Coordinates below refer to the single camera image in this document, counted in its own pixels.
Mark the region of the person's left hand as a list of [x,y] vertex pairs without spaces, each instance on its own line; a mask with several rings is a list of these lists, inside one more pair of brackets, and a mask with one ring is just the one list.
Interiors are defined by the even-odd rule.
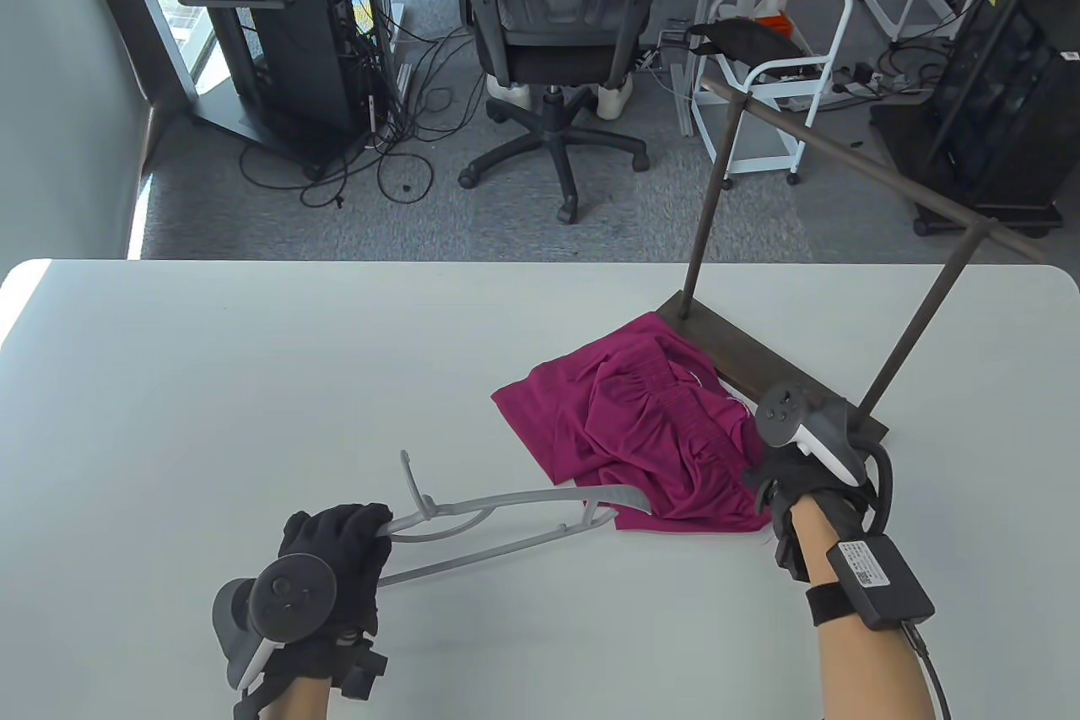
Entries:
[[296,512],[283,528],[278,558],[308,555],[334,575],[336,593],[319,626],[278,647],[259,667],[259,687],[238,699],[235,719],[327,719],[333,690],[365,699],[386,661],[372,650],[378,631],[375,592],[392,549],[379,531],[392,519],[384,504]]

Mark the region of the person's right hand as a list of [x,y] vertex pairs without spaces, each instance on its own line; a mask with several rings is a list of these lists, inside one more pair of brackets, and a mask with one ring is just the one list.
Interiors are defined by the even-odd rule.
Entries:
[[810,497],[841,539],[862,536],[865,516],[879,507],[872,483],[845,484],[815,457],[804,456],[793,445],[768,447],[760,465],[744,473],[742,480],[753,497],[753,507],[769,517],[778,539],[778,567],[798,582],[810,582],[806,546],[797,536],[791,514],[799,500]]

